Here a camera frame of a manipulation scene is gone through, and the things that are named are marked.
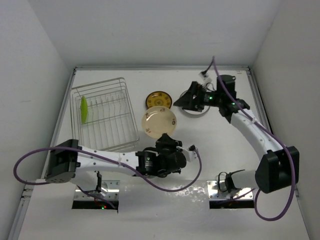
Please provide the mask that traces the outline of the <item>large white plate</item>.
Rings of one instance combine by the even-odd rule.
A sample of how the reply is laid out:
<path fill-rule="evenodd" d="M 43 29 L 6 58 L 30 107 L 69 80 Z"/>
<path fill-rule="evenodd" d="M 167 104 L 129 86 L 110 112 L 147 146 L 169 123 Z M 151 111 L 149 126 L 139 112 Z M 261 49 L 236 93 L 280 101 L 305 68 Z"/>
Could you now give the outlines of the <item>large white plate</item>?
<path fill-rule="evenodd" d="M 207 114 L 207 112 L 210 110 L 210 106 L 205 106 L 202 111 L 192 111 L 181 108 L 181 112 L 189 118 L 200 118 Z"/>

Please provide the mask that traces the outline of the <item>yellow plate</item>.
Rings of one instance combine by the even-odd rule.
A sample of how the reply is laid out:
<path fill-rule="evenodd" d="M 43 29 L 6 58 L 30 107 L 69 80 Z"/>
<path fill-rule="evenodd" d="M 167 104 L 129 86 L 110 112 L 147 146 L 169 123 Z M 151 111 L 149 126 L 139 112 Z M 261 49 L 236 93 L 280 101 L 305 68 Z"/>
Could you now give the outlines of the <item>yellow plate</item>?
<path fill-rule="evenodd" d="M 151 92 L 145 99 L 145 106 L 147 109 L 161 106 L 170 109 L 173 105 L 172 97 L 164 91 Z"/>

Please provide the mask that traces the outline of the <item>beige plate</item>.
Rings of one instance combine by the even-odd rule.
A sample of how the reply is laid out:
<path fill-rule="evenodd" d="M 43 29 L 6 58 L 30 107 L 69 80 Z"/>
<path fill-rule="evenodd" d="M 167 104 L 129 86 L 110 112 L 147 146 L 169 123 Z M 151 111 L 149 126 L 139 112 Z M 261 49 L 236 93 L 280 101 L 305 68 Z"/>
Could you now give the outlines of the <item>beige plate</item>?
<path fill-rule="evenodd" d="M 147 109 L 141 119 L 142 130 L 153 139 L 159 139 L 163 134 L 171 136 L 177 123 L 176 115 L 164 106 Z"/>

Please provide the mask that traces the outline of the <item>lime green plate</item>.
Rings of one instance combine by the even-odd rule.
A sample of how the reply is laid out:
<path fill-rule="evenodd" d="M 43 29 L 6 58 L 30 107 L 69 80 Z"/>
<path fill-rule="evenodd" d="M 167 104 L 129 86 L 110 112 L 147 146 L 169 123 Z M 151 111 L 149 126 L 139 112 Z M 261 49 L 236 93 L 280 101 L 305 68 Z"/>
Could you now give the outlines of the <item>lime green plate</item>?
<path fill-rule="evenodd" d="M 83 125 L 87 122 L 87 118 L 88 118 L 88 102 L 86 97 L 82 96 L 81 103 L 80 103 L 80 119 Z"/>

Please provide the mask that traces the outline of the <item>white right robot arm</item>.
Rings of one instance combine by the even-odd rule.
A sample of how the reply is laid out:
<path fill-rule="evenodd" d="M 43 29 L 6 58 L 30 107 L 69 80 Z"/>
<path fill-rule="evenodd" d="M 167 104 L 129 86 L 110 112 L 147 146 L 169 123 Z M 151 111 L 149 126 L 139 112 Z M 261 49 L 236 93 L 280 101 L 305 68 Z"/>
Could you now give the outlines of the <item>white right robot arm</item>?
<path fill-rule="evenodd" d="M 278 143 L 262 129 L 250 106 L 236 97 L 236 78 L 217 77 L 215 90 L 208 90 L 209 77 L 204 84 L 193 81 L 187 91 L 173 104 L 183 110 L 202 112 L 206 106 L 217 107 L 219 113 L 238 129 L 260 159 L 256 170 L 237 170 L 227 173 L 224 185 L 228 192 L 243 188 L 258 188 L 268 194 L 295 186 L 299 182 L 300 153 L 294 146 Z"/>

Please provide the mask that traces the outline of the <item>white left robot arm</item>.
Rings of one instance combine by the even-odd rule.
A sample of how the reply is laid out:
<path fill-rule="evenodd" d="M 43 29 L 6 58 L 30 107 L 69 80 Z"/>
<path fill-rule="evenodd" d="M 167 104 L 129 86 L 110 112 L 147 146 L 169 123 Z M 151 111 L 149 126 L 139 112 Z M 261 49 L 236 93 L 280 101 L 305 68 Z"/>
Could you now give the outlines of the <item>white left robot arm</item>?
<path fill-rule="evenodd" d="M 52 184 L 71 182 L 85 192 L 100 193 L 101 172 L 115 172 L 133 177 L 165 178 L 180 173 L 191 160 L 182 142 L 164 133 L 143 151 L 111 152 L 94 150 L 69 139 L 57 145 L 49 154 L 45 181 Z"/>

